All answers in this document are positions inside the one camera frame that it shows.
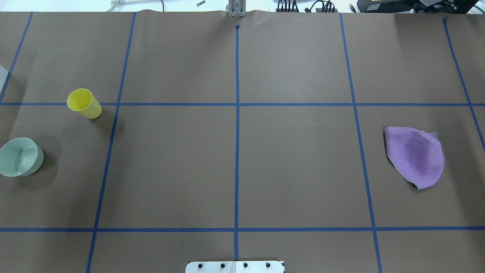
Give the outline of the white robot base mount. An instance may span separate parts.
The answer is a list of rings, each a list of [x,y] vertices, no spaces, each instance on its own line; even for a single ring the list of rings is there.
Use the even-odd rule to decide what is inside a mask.
[[[277,260],[253,261],[194,261],[185,268],[186,273],[284,273],[285,264]]]

